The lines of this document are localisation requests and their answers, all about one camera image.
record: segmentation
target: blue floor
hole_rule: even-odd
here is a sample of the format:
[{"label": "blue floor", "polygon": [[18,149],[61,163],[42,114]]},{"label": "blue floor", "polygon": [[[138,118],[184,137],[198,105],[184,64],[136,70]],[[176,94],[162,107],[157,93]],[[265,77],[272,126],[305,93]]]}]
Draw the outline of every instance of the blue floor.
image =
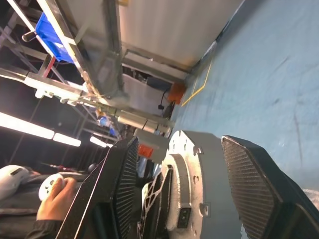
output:
[{"label": "blue floor", "polygon": [[319,191],[318,12],[319,0],[246,0],[210,69],[188,79],[175,130],[250,140],[303,189]]}]

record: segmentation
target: blue plastic bin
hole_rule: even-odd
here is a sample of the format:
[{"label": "blue plastic bin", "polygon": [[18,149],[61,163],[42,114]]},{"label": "blue plastic bin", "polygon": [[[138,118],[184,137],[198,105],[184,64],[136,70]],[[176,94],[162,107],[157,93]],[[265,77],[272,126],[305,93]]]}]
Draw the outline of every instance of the blue plastic bin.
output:
[{"label": "blue plastic bin", "polygon": [[73,63],[72,58],[63,46],[60,38],[55,33],[51,23],[44,13],[42,13],[35,27],[36,34],[44,41],[58,61]]}]

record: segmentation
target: controller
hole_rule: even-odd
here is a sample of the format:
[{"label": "controller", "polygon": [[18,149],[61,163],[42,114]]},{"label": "controller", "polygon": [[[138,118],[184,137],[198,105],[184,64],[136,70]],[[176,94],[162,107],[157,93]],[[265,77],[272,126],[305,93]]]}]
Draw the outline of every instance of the controller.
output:
[{"label": "controller", "polygon": [[62,187],[65,186],[64,178],[61,174],[56,173],[56,174],[53,174],[53,175],[47,177],[43,181],[43,183],[41,184],[40,189],[39,189],[39,199],[41,201],[45,200],[49,196],[49,194],[52,190],[52,186],[58,178],[62,179]]}]

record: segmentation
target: fluorescent light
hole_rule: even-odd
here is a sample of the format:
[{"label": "fluorescent light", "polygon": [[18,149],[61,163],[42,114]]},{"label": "fluorescent light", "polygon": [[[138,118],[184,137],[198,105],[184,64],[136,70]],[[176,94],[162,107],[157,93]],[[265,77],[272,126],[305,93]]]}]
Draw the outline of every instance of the fluorescent light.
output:
[{"label": "fluorescent light", "polygon": [[69,136],[66,136],[60,133],[56,133],[53,137],[53,140],[60,143],[76,146],[76,147],[79,147],[81,145],[81,141],[79,141],[78,139],[71,138]]},{"label": "fluorescent light", "polygon": [[105,148],[107,146],[107,144],[105,142],[102,142],[101,140],[99,140],[98,138],[92,136],[90,138],[90,142],[94,143],[94,144],[97,144],[103,148]]},{"label": "fluorescent light", "polygon": [[29,123],[13,116],[6,115],[4,113],[0,113],[0,126],[47,139],[52,139],[54,135],[52,130]]}]

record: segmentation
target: black sleeve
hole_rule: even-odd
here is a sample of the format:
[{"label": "black sleeve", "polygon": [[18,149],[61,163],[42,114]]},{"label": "black sleeve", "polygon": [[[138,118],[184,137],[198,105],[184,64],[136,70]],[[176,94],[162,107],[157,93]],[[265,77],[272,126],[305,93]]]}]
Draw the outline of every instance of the black sleeve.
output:
[{"label": "black sleeve", "polygon": [[62,221],[39,220],[33,224],[32,231],[25,239],[55,239]]}]

